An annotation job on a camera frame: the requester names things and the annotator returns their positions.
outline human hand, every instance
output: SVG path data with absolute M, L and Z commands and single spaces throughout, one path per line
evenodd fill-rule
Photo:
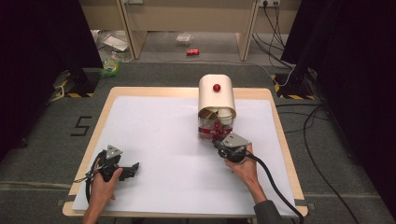
M 247 153 L 253 154 L 252 144 L 247 145 Z M 257 162 L 245 157 L 240 162 L 224 160 L 225 164 L 231 168 L 233 173 L 239 177 L 249 189 L 255 203 L 267 200 L 257 177 Z
M 99 218 L 108 201 L 110 199 L 116 199 L 116 197 L 114 197 L 113 190 L 116 187 L 121 173 L 122 168 L 117 169 L 108 182 L 103 179 L 100 173 L 96 173 L 93 176 L 90 204 L 84 214 L 83 223 L 96 223 L 96 220 Z

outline black curtain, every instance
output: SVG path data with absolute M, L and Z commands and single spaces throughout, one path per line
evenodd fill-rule
M 0 3 L 0 160 L 26 136 L 63 71 L 102 67 L 78 0 Z
M 283 58 L 303 60 L 327 1 L 303 0 Z M 396 2 L 342 1 L 307 59 L 356 160 L 396 218 Z

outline metal bracket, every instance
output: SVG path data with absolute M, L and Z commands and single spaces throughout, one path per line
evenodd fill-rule
M 236 133 L 230 133 L 222 140 L 222 144 L 226 147 L 245 147 L 250 142 Z
M 120 154 L 122 154 L 123 151 L 121 151 L 120 149 L 113 147 L 111 145 L 107 146 L 107 152 L 106 152 L 106 159 L 110 160 L 111 158 L 114 158 Z

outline red can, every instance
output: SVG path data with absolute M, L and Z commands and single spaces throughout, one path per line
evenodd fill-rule
M 199 55 L 199 49 L 188 49 L 187 56 L 190 56 L 190 55 Z

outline green object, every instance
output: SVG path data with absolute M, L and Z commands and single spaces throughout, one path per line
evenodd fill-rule
M 120 62 L 106 60 L 103 64 L 104 69 L 100 72 L 102 77 L 114 77 L 119 72 Z

